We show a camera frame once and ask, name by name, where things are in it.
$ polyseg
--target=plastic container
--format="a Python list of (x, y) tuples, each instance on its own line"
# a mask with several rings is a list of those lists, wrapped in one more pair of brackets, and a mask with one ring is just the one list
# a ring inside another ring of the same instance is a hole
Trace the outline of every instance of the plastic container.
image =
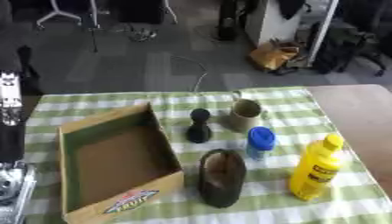
[(329, 185), (342, 165), (336, 152), (343, 139), (335, 134), (310, 143), (290, 179), (290, 190), (301, 200), (317, 198)]
[(256, 161), (260, 161), (272, 151), (276, 142), (275, 134), (267, 128), (255, 127), (248, 132), (248, 155)]

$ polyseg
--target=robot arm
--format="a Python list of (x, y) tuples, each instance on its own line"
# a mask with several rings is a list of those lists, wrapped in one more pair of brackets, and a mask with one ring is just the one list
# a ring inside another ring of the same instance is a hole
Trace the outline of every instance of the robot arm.
[(0, 164), (14, 164), (25, 153), (25, 122), (19, 76), (0, 73)]
[(21, 224), (36, 184), (35, 169), (22, 161), (25, 121), (19, 76), (0, 72), (0, 223)]

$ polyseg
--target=small jar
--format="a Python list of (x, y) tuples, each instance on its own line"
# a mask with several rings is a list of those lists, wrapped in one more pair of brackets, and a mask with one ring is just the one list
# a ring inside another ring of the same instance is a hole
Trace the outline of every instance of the small jar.
[(276, 140), (270, 129), (255, 127), (248, 132), (247, 154), (256, 161), (263, 160), (274, 149)]

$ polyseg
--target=white wall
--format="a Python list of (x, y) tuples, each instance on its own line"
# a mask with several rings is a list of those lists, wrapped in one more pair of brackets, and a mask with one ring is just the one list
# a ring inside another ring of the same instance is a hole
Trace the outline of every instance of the white wall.
[(287, 20), (281, 16), (277, 0), (260, 0), (257, 10), (248, 16), (245, 31), (256, 46), (270, 39), (293, 40), (300, 14)]

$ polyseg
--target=brown paper bag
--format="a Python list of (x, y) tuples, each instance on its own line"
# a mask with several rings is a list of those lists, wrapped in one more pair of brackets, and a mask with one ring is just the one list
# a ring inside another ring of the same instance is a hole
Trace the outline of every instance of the brown paper bag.
[(299, 47), (293, 43), (280, 43), (279, 41), (271, 40), (260, 45), (249, 56), (260, 67), (277, 70), (298, 53)]

